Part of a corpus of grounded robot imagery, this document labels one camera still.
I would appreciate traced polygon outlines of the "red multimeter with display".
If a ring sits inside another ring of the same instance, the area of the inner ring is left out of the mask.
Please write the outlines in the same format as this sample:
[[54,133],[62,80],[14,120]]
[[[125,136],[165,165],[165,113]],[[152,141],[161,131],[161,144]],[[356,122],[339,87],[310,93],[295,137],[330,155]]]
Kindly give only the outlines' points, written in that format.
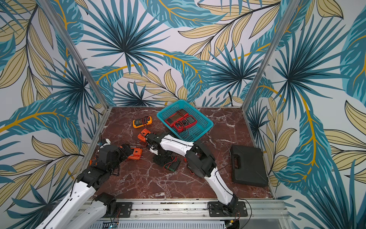
[[180,134],[184,131],[187,131],[189,128],[194,127],[196,124],[197,120],[192,115],[189,115],[188,117],[175,123],[173,128]]

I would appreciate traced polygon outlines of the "large red multimeter taped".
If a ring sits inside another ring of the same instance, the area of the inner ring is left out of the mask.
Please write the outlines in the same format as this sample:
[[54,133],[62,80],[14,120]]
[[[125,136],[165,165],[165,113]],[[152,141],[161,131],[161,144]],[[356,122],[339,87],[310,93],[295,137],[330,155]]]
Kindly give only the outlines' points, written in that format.
[[186,112],[184,109],[180,109],[176,111],[173,115],[165,119],[165,123],[168,124],[169,127],[173,127],[175,123],[181,121],[188,116],[188,112]]

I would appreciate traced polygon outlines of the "orange multimeter near left arm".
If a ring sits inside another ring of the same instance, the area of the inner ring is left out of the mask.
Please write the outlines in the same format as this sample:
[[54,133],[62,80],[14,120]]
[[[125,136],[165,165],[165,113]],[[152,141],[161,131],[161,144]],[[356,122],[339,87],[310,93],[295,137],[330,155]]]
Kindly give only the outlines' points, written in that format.
[[128,157],[130,160],[140,160],[143,150],[141,148],[132,148],[133,154]]

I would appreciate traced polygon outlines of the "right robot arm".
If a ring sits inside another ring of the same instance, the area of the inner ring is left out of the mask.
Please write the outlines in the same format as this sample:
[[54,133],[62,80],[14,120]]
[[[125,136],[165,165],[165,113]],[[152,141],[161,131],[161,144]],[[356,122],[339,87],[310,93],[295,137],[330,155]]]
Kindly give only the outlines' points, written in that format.
[[234,212],[238,203],[238,197],[232,192],[222,179],[215,157],[200,141],[187,142],[175,138],[170,134],[154,134],[144,129],[139,135],[139,140],[146,143],[150,152],[157,156],[166,156],[168,153],[176,153],[185,157],[188,168],[198,177],[204,178],[217,196],[223,209]]

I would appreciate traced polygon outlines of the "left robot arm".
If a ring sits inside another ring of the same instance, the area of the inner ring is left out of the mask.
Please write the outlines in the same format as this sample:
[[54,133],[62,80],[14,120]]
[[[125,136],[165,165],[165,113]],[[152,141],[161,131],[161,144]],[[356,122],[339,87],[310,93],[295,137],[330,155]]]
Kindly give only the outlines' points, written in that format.
[[116,198],[107,193],[97,196],[77,218],[74,216],[132,154],[129,145],[115,146],[106,142],[99,149],[99,157],[76,178],[70,192],[36,228],[86,229],[103,216],[115,218],[120,212]]

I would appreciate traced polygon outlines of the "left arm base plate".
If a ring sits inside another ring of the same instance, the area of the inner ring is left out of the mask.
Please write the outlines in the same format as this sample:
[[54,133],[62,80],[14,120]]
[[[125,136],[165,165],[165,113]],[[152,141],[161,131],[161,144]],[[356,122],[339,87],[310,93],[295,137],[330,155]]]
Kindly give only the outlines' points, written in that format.
[[132,210],[132,202],[114,202],[107,204],[103,218],[129,218]]

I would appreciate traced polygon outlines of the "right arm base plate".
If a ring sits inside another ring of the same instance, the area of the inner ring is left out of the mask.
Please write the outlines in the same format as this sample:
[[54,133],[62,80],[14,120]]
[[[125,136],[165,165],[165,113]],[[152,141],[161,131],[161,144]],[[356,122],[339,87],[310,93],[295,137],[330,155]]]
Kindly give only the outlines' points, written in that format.
[[218,202],[212,201],[208,202],[207,208],[210,217],[247,217],[248,212],[244,202],[238,202],[233,210],[230,210],[228,206]]

